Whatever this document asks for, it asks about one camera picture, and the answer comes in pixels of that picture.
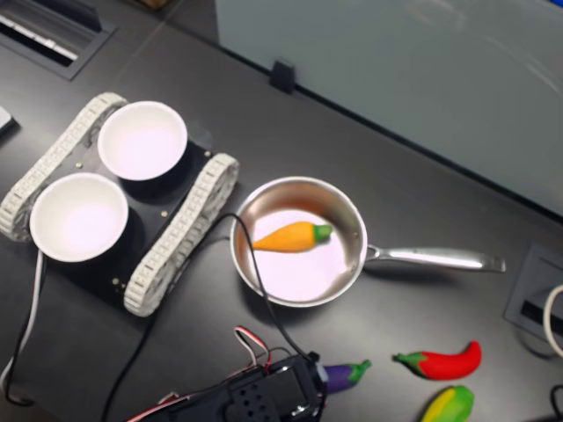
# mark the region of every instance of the frying pan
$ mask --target frying pan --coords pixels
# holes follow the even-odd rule
[[[292,222],[330,224],[328,242],[300,253],[256,251],[264,287],[272,302],[293,308],[318,306],[346,292],[366,261],[395,260],[466,271],[503,273],[502,258],[447,248],[383,249],[368,244],[360,213],[336,187],[315,178],[291,177],[269,182],[254,191],[238,215],[253,240]],[[233,223],[230,250],[238,273],[261,295],[243,230]]]

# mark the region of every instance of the toy carrot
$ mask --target toy carrot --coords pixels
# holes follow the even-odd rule
[[[398,354],[394,360],[429,380],[456,380],[469,375],[479,367],[481,347],[478,342],[472,341],[459,354],[417,352],[407,355]]]
[[[333,228],[327,224],[317,226],[312,222],[294,222],[252,242],[252,247],[257,251],[308,251],[315,244],[326,240],[332,232]]]

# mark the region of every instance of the white bowl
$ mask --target white bowl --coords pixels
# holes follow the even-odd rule
[[[110,249],[129,214],[123,191],[98,174],[77,173],[47,187],[33,205],[33,241],[47,256],[81,262]]]
[[[127,180],[149,180],[169,171],[187,145],[186,123],[168,105],[141,101],[104,123],[98,152],[107,169]]]

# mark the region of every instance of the saucepan handle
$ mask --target saucepan handle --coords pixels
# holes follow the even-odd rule
[[[366,261],[373,259],[393,260],[445,266],[457,270],[504,273],[506,264],[503,258],[492,257],[485,253],[450,248],[397,248],[381,249],[368,245]]]

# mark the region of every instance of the table surface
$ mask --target table surface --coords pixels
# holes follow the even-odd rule
[[[110,0],[99,8],[120,30],[72,82],[0,47],[0,102],[22,126],[0,144],[1,195],[96,94],[163,101],[209,130],[215,151],[240,161],[231,208],[274,178],[312,176],[348,194],[377,245],[460,247],[506,258],[503,275],[370,264],[337,301],[276,307],[296,342],[319,352],[325,364],[374,363],[359,387],[330,397],[325,421],[414,422],[451,382],[419,379],[391,356],[455,353],[471,339],[483,348],[480,369],[460,381],[476,394],[472,420],[528,422],[551,413],[548,392],[563,379],[563,361],[527,352],[502,314],[530,243],[563,253],[560,225],[323,105],[274,90],[254,69],[140,8]],[[0,267],[0,361],[6,362],[31,298],[33,247],[0,237]],[[111,420],[243,366],[248,356],[231,335],[234,324],[283,345],[220,241],[180,279],[121,386]],[[60,420],[99,420],[143,326],[50,273],[15,383]]]

